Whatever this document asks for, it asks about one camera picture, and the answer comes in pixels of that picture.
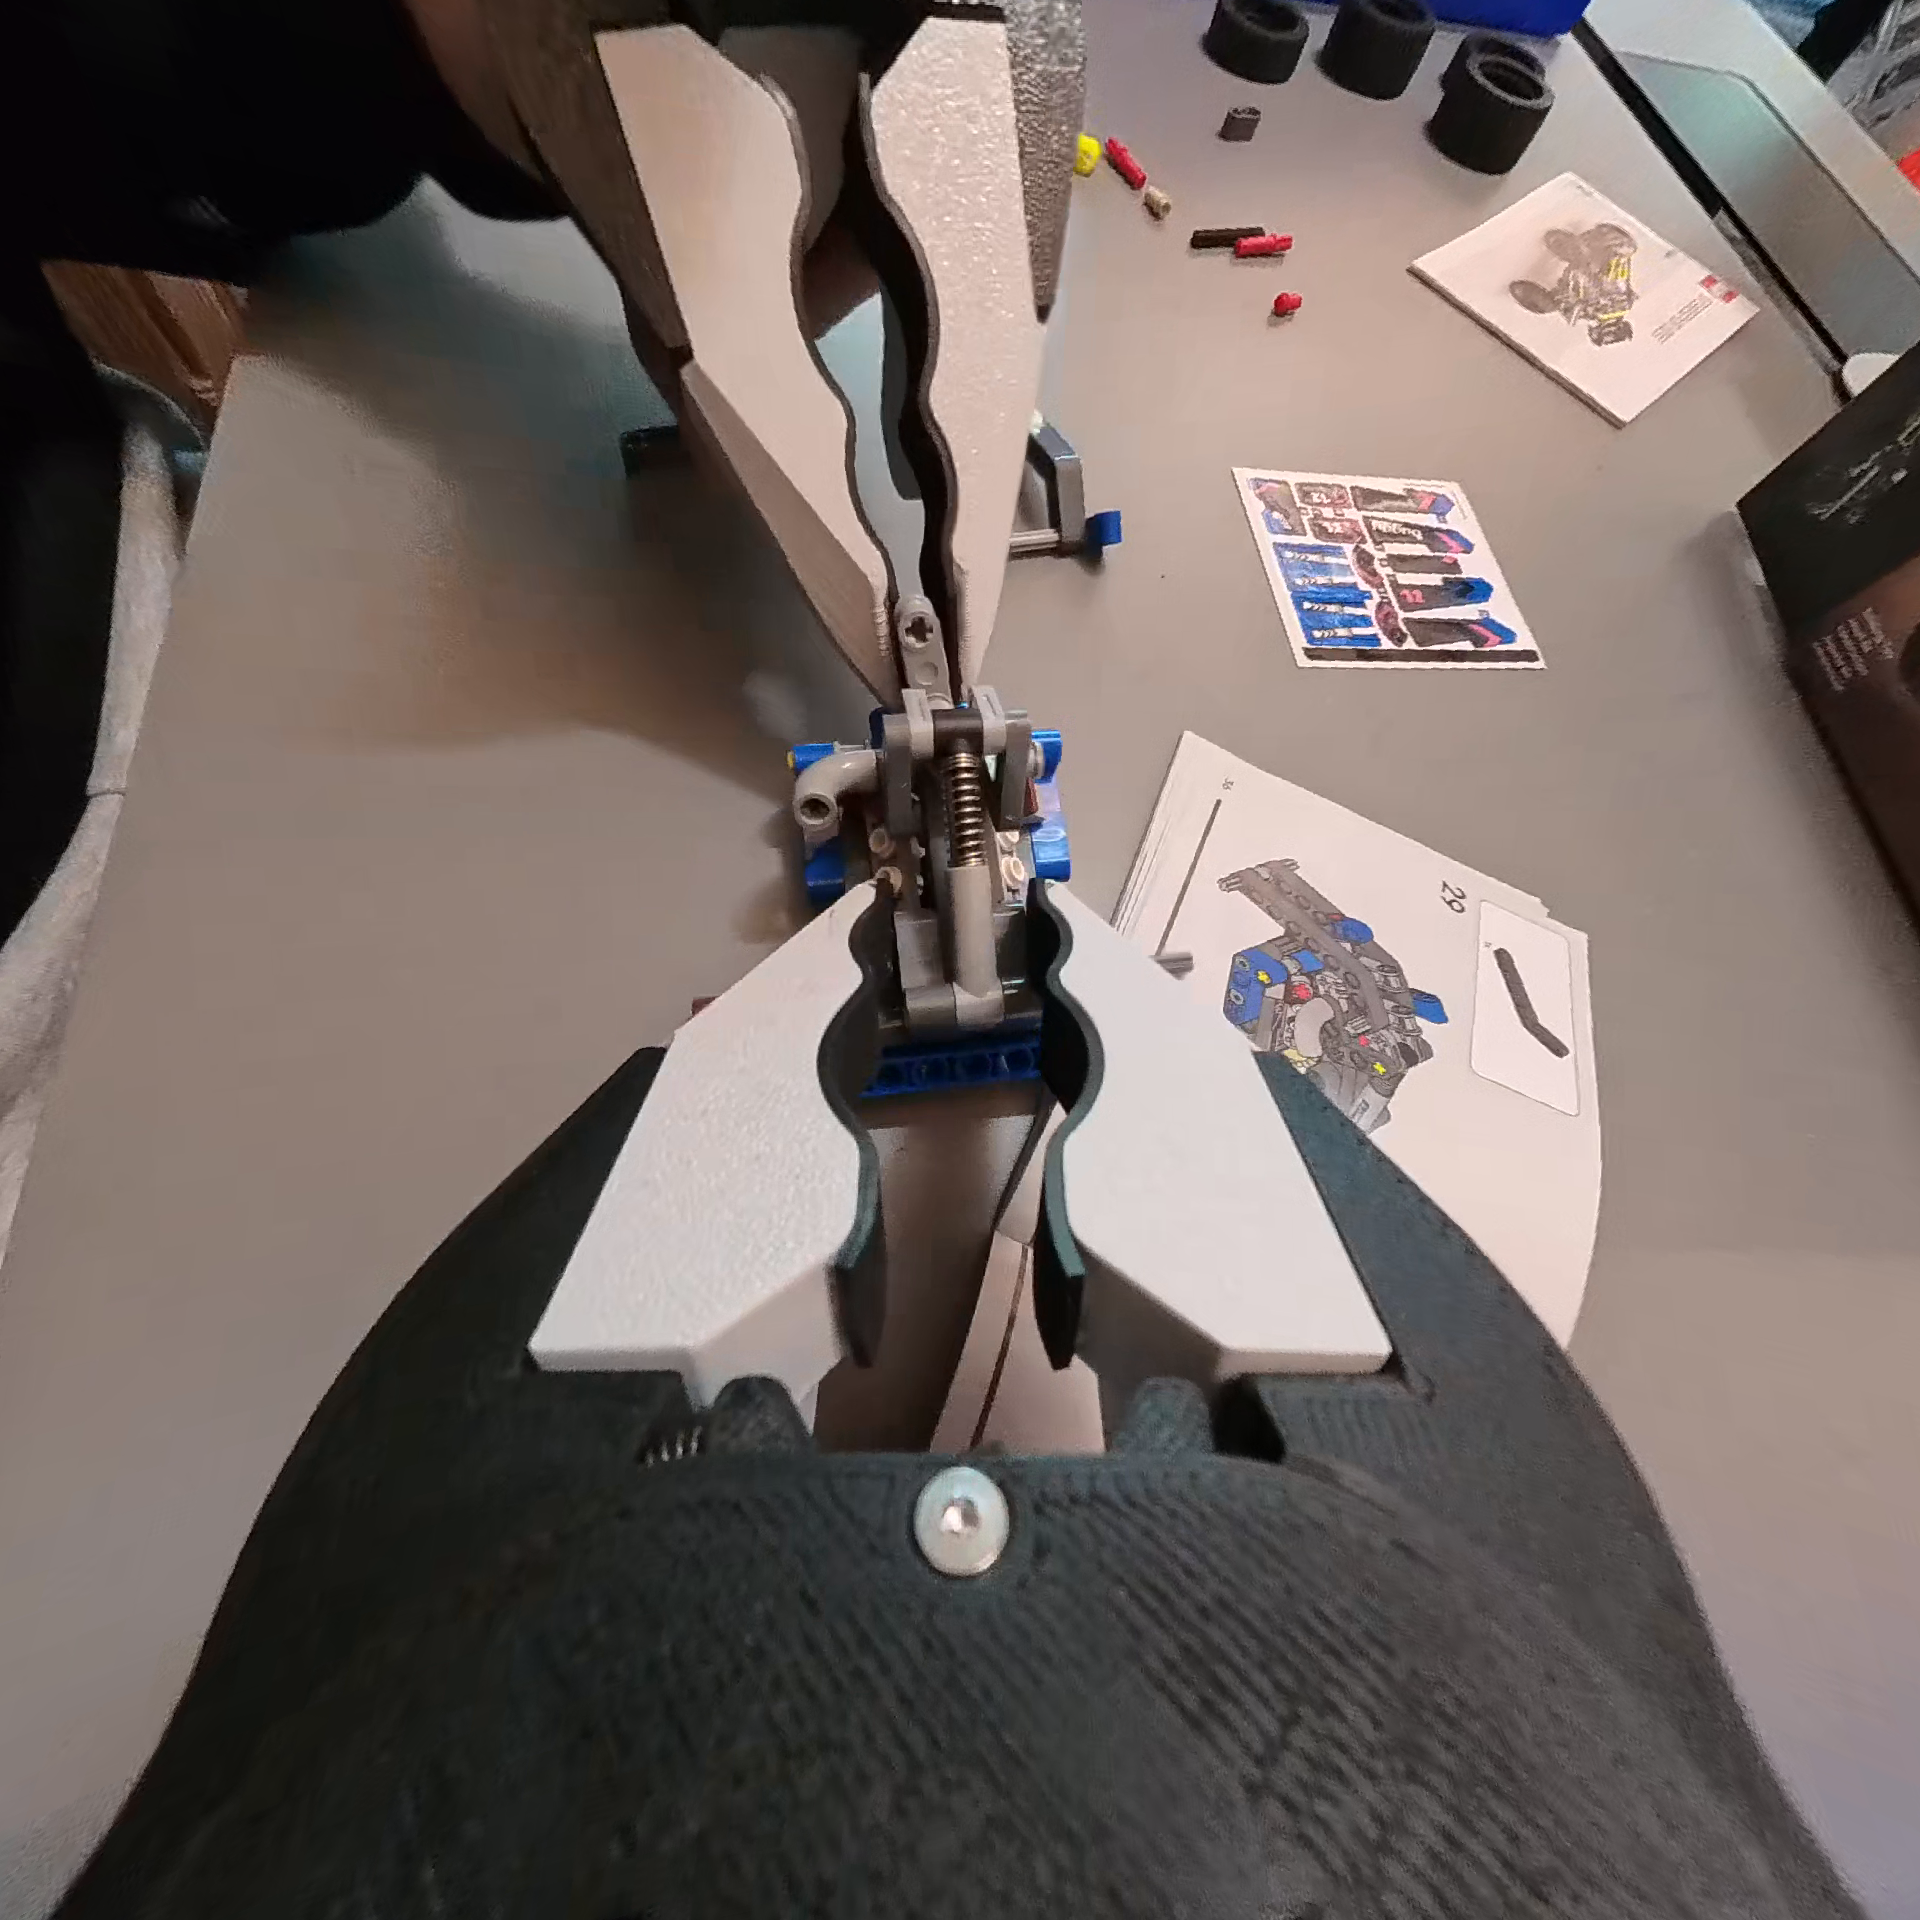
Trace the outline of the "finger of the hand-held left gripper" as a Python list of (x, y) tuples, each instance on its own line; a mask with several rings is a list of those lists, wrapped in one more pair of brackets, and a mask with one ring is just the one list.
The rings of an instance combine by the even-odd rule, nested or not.
[(962, 694), (998, 624), (1046, 338), (1004, 19), (924, 14), (865, 80), (858, 125), (906, 335), (922, 583), (944, 624), (951, 693)]
[(809, 158), (780, 85), (684, 22), (600, 31), (689, 335), (681, 395), (830, 640), (898, 694), (892, 571), (852, 484), (852, 421), (803, 322)]

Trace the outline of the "light grey hooded garment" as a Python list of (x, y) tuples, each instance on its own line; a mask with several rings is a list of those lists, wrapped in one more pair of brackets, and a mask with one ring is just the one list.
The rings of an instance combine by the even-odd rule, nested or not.
[(14, 1203), (32, 1156), (47, 1085), (58, 1066), (83, 947), (128, 792), (139, 725), (169, 624), (180, 522), (161, 437), (124, 437), (124, 507), (112, 578), (112, 624), (87, 795), (54, 878), (3, 956), (3, 1172)]

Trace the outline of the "lego sticker sheet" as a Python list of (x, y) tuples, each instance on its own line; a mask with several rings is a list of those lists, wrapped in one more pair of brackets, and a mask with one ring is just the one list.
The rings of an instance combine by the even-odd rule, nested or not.
[(1239, 464), (1233, 488), (1299, 667), (1479, 679), (1545, 670), (1458, 479)]

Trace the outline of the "grey lego beam with axle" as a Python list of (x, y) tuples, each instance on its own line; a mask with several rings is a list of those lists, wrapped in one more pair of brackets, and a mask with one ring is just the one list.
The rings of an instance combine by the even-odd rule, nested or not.
[(1096, 511), (1089, 506), (1089, 477), (1078, 446), (1046, 414), (1033, 414), (1009, 542), (1011, 560), (1073, 560), (1099, 570), (1121, 544), (1122, 514)]

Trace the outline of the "blue grey lego model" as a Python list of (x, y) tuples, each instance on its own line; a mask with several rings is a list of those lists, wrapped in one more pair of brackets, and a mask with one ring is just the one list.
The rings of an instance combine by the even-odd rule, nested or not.
[(710, 1136), (835, 1126), (842, 1100), (1042, 1076), (1086, 1126), (1105, 1110), (1224, 1117), (1257, 1076), (1142, 950), (1059, 891), (1027, 930), (1027, 885), (1068, 876), (1042, 802), (1056, 733), (990, 687), (953, 704), (944, 626), (919, 595), (890, 589), (835, 640), (871, 679), (871, 742), (793, 758), (808, 899), (825, 940), (880, 918), (878, 1036), (849, 965), (812, 934), (681, 1028), (652, 1101)]

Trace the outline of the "wooden cabinet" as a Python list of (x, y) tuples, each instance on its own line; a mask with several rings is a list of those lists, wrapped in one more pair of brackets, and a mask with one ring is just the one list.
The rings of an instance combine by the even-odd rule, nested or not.
[(211, 432), (246, 349), (246, 287), (78, 260), (49, 260), (42, 275), (99, 365), (139, 380)]

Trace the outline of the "lego set box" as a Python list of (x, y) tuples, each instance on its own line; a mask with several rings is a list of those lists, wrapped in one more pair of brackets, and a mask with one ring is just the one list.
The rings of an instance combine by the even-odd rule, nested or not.
[(1919, 911), (1919, 349), (1738, 502), (1783, 670)]

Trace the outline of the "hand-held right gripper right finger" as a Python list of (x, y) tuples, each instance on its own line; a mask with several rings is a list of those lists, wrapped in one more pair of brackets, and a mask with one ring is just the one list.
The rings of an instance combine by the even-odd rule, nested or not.
[(1171, 1383), (1203, 1432), (1262, 1380), (1395, 1390), (1395, 1341), (1256, 1054), (1065, 885), (1028, 887), (1041, 995), (1031, 1300), (1105, 1450)]

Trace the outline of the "lego instruction booklet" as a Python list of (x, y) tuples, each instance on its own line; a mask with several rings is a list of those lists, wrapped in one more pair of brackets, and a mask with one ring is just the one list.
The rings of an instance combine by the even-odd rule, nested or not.
[[(1121, 936), (1367, 1136), (1568, 1340), (1601, 1206), (1587, 936), (1520, 887), (1187, 732)], [(1096, 1380), (1041, 1347), (1031, 1240), (1041, 1122), (998, 1223), (938, 1426), (961, 1450), (1091, 1450)]]

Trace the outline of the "small booklet with buggy cover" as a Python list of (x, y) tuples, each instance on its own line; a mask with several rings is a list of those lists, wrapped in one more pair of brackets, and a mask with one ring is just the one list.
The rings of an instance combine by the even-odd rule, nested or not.
[(1409, 275), (1617, 428), (1761, 312), (1578, 173), (1412, 258)]

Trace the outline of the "person's black clothed body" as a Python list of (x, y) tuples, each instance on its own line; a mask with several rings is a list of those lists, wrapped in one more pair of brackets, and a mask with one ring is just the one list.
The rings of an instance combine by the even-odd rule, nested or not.
[(89, 795), (112, 635), (124, 419), (38, 264), (3, 298), (3, 932)]

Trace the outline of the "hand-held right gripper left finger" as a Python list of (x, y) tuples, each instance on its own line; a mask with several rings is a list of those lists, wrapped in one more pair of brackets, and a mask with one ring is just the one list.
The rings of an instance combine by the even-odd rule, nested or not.
[(665, 1046), (532, 1335), (544, 1372), (738, 1378), (808, 1400), (880, 1352), (880, 1054), (890, 890), (859, 883)]

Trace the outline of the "dark computer monitor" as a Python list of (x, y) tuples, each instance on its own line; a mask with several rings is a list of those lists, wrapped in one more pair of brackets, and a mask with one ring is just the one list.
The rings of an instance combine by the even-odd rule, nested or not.
[(1754, 7), (1593, 2), (1575, 39), (1833, 374), (1916, 348), (1916, 190)]

